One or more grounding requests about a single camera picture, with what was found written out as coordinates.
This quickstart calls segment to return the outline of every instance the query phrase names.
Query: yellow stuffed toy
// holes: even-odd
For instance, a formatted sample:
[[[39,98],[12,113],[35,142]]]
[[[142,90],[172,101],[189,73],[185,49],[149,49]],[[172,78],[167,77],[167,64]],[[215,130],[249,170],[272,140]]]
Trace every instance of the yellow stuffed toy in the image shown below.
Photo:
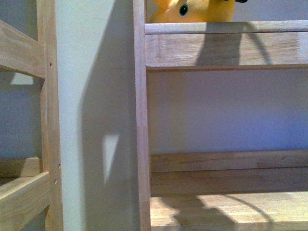
[[[153,0],[151,23],[230,22],[235,2],[247,0]]]

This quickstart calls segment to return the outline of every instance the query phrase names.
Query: wooden shelf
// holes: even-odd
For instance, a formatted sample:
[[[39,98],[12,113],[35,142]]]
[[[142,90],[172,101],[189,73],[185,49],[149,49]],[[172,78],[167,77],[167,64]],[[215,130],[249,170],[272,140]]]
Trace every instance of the wooden shelf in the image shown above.
[[[19,231],[50,204],[50,176],[0,179],[0,229]]]
[[[44,46],[0,20],[0,69],[44,78]]]
[[[308,167],[308,150],[152,154],[152,172]]]
[[[308,21],[145,25],[146,65],[162,69],[308,67]]]
[[[152,173],[152,231],[303,231],[308,168]]]

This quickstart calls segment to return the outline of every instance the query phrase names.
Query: black eye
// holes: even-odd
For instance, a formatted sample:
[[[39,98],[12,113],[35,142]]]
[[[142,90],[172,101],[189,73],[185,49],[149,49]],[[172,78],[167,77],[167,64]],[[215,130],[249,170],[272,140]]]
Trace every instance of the black eye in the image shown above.
[[[181,17],[184,17],[188,12],[188,5],[187,4],[183,4],[181,7],[180,7],[180,16]]]

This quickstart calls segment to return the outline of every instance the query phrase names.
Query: wooden board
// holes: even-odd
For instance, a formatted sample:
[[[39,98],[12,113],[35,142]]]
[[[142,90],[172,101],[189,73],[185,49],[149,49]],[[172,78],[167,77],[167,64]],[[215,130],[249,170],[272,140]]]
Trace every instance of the wooden board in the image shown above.
[[[151,195],[308,191],[308,167],[152,173]]]
[[[44,47],[0,20],[0,68],[44,78]]]
[[[152,197],[152,231],[305,231],[308,192]]]
[[[51,204],[46,210],[46,231],[63,231],[60,157],[57,40],[54,0],[37,0],[38,41],[45,47],[46,80],[40,94],[43,170],[50,173]]]
[[[153,154],[152,172],[308,167],[308,150]]]
[[[0,230],[19,231],[50,204],[49,173],[0,186]]]
[[[308,67],[308,32],[147,35],[149,69]]]
[[[232,23],[163,23],[145,24],[146,35],[224,34],[308,31],[308,20]]]
[[[28,159],[0,159],[0,178],[34,177],[41,172],[37,157]]]
[[[145,66],[145,1],[134,0],[134,46],[140,230],[151,230],[150,155]]]

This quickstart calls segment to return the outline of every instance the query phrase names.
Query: wooden plank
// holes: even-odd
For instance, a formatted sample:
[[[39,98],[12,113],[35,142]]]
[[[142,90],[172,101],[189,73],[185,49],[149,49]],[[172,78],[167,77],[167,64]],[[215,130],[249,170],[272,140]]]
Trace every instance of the wooden plank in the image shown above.
[[[43,170],[50,173],[51,204],[46,210],[46,231],[63,231],[59,99],[55,1],[37,0],[38,41],[45,47],[46,80],[41,89]]]
[[[37,157],[0,159],[0,177],[34,177],[40,173],[40,169],[40,160]]]
[[[153,154],[152,172],[308,167],[308,150]]]
[[[303,231],[308,192],[152,197],[152,231]]]
[[[134,46],[137,122],[137,160],[139,184],[140,230],[151,231],[150,218],[150,155],[147,112],[147,78],[145,66],[145,4],[134,0]]]
[[[49,173],[17,178],[0,187],[0,229],[19,231],[50,203]]]
[[[149,69],[308,67],[308,32],[147,35]]]
[[[0,20],[0,68],[44,78],[44,47]]]
[[[152,173],[151,195],[308,191],[308,167]]]
[[[145,24],[146,35],[225,34],[308,31],[308,20],[232,23],[160,23]]]

